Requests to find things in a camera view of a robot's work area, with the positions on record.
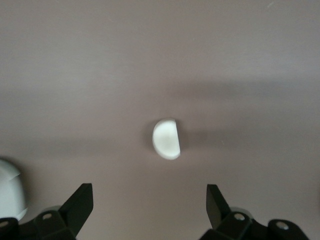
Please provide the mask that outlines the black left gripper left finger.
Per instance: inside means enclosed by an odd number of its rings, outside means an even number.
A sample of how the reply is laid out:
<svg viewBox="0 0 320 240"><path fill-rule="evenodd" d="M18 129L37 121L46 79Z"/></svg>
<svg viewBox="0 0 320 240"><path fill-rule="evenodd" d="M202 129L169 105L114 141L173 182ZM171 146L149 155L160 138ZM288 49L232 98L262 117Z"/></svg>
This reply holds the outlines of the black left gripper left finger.
<svg viewBox="0 0 320 240"><path fill-rule="evenodd" d="M2 240L75 240L94 208L93 186L83 183L58 209L49 209L19 224L14 217L0 219Z"/></svg>

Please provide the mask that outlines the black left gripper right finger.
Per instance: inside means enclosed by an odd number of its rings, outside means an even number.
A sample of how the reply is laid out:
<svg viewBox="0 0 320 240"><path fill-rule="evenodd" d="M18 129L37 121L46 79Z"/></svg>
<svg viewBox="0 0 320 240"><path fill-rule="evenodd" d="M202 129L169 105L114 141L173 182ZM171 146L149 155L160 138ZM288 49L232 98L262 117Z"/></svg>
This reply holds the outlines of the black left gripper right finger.
<svg viewBox="0 0 320 240"><path fill-rule="evenodd" d="M295 223L272 219L267 226L258 223L242 210L232 210L218 186L206 187L206 212L211 224L202 240L307 240Z"/></svg>

